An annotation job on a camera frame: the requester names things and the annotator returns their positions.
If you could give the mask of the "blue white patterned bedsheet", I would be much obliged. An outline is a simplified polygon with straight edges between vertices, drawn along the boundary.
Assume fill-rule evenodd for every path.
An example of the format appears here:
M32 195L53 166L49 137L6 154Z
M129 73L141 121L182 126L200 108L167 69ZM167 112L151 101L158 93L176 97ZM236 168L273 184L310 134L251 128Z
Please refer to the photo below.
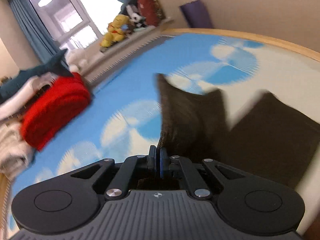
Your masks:
M301 239L319 209L319 54L155 39L13 186L11 239Z

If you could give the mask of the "white framed window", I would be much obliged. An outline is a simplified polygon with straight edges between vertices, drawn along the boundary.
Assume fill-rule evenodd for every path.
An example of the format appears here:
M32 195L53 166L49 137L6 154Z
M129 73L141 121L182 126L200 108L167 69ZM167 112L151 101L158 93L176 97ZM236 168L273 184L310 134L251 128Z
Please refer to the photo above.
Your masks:
M61 49L86 48L120 13L118 0L29 0Z

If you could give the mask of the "white plush toy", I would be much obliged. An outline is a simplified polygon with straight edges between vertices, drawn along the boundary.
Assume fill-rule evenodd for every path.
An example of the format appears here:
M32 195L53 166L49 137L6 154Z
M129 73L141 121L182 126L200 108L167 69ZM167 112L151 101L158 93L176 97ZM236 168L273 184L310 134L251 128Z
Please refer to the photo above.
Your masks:
M65 55L70 72L80 73L89 66L86 51L83 48L69 50Z

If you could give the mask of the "teal shark plush toy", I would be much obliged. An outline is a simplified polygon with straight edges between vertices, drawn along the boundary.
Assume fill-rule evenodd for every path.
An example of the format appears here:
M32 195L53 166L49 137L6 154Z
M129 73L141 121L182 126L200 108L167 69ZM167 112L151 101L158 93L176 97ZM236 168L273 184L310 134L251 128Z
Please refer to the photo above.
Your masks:
M73 76L69 69L63 65L66 53L67 49L63 49L51 57L45 64L20 70L17 76L1 85L1 103L11 98L31 77L42 76L46 73L53 73L63 77Z

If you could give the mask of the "dark brown corduroy pants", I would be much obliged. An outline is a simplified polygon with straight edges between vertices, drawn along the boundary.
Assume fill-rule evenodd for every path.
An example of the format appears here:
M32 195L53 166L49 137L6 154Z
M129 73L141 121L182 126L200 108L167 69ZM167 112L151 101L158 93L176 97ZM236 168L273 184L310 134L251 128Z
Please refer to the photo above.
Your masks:
M211 158L295 188L319 148L319 123L263 92L233 126L220 89L185 92L157 74L162 125L158 148L193 163Z

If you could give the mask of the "panda plush toy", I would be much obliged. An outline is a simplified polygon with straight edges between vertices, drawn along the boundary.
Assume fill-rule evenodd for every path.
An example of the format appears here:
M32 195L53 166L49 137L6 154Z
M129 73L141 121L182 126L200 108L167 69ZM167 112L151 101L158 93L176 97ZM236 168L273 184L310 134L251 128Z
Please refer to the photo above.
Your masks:
M134 24L136 29L146 28L145 17L142 16L135 5L126 6L127 13L130 17L131 22Z

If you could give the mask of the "left blue curtain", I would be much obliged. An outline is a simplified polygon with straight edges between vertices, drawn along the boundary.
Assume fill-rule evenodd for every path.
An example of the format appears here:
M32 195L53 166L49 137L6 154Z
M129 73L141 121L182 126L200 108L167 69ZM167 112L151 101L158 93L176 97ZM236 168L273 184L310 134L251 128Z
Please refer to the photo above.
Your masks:
M29 0L7 0L18 25L42 63L60 51Z

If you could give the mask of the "wooden bed frame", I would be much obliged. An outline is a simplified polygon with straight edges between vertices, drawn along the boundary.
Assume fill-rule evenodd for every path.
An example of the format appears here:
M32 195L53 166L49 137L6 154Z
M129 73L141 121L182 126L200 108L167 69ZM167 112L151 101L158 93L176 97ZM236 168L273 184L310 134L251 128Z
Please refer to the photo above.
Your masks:
M18 231L11 200L34 183L102 158L123 161L145 154L159 140L161 116L155 75L185 91L223 91L227 122L234 125L268 90L319 121L319 53L249 33L171 30L103 63L89 76L93 100L36 154L14 181L1 181L1 239Z

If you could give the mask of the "cream folded blanket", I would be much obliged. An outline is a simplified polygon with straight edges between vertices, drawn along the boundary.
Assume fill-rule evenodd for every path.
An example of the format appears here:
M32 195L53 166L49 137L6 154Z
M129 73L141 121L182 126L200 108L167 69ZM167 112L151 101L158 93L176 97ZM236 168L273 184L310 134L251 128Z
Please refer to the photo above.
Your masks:
M35 149L20 134L18 121L1 125L1 173L14 180L33 161Z

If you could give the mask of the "purple rolled mat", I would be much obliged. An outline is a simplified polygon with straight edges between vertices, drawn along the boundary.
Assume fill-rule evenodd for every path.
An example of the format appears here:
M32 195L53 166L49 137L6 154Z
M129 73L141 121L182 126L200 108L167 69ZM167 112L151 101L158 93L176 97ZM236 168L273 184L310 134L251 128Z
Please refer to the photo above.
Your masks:
M207 7L202 0L193 0L180 6L189 28L213 29L214 25L210 18Z

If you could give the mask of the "red folded blanket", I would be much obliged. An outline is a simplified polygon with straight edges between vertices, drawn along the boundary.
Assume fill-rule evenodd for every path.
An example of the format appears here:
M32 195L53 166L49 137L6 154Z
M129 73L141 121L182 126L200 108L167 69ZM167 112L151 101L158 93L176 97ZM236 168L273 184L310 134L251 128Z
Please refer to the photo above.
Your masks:
M42 150L90 102L91 94L79 73L59 77L25 113L21 126L23 139Z

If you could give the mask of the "yellow plush toy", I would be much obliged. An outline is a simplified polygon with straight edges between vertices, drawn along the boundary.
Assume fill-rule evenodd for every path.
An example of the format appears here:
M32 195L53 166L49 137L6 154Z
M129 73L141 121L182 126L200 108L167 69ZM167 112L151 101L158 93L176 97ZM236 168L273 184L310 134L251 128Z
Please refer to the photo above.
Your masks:
M130 23L129 16L119 14L108 24L107 33L100 42L101 48L108 48L115 43L121 42L126 37L126 31L122 27Z

